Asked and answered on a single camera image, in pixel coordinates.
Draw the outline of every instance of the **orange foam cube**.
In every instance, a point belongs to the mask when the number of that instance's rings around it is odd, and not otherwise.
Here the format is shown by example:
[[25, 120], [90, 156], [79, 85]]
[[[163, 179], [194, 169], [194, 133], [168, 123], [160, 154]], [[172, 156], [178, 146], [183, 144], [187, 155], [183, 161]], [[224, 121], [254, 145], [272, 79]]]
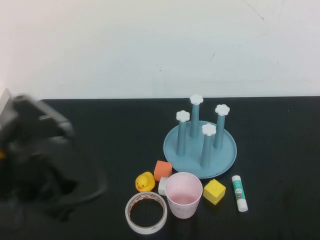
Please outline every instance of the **orange foam cube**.
[[160, 181], [161, 177], [169, 178], [172, 174], [172, 164], [166, 161], [157, 161], [154, 169], [154, 179]]

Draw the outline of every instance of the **round blue base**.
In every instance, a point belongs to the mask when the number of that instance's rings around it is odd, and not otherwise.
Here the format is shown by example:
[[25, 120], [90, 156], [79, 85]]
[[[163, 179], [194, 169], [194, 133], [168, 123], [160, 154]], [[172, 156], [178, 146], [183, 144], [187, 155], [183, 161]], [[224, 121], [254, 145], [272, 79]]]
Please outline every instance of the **round blue base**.
[[168, 133], [168, 135], [165, 137], [163, 145], [164, 156], [169, 163], [172, 163], [172, 167], [175, 170], [178, 172], [191, 173], [200, 179], [214, 178], [223, 174], [234, 164], [237, 156], [236, 142], [231, 134], [224, 130], [222, 149], [215, 149], [212, 144], [212, 161], [210, 163], [210, 167], [202, 168], [200, 166], [200, 161], [205, 138], [205, 135], [202, 133], [202, 126], [205, 124], [216, 125], [208, 121], [199, 121], [198, 138], [191, 138], [191, 122], [189, 121], [186, 123], [184, 156], [180, 157], [176, 153], [179, 126], [174, 127]]

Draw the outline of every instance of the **rubber duck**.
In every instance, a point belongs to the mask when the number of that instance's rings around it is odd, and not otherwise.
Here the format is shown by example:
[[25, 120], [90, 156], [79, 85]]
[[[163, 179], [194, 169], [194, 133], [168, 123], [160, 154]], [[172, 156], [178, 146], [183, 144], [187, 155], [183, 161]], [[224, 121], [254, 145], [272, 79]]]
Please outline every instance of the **rubber duck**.
[[149, 171], [139, 175], [135, 180], [135, 188], [139, 192], [149, 192], [154, 189], [155, 185], [155, 178]]

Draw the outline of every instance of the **tape roll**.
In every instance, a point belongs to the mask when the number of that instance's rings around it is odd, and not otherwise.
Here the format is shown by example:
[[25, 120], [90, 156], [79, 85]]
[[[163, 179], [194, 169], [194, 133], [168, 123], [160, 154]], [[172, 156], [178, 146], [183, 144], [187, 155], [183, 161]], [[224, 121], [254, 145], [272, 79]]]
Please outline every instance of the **tape roll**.
[[[163, 208], [163, 215], [162, 215], [160, 221], [153, 226], [149, 226], [149, 227], [138, 226], [130, 218], [130, 213], [131, 213], [131, 209], [133, 208], [133, 206], [137, 202], [144, 200], [144, 199], [153, 199], [153, 200], [157, 201]], [[129, 200], [129, 202], [126, 204], [126, 207], [125, 207], [126, 221], [128, 222], [129, 227], [138, 234], [148, 235], [148, 234], [154, 234], [154, 233], [158, 232], [165, 225], [165, 223], [167, 221], [167, 217], [168, 217], [168, 208], [167, 208], [165, 200], [160, 195], [158, 195], [152, 191], [144, 191], [144, 192], [140, 192], [140, 193], [134, 195]]]

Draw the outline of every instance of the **white cup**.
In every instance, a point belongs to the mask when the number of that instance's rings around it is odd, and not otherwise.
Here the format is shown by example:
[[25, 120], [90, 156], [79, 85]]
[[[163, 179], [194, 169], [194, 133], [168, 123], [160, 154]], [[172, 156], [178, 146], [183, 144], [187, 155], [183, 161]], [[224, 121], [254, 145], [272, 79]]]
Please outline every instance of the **white cup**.
[[202, 194], [201, 181], [188, 172], [173, 174], [165, 183], [171, 212], [179, 219], [188, 219], [195, 214]]

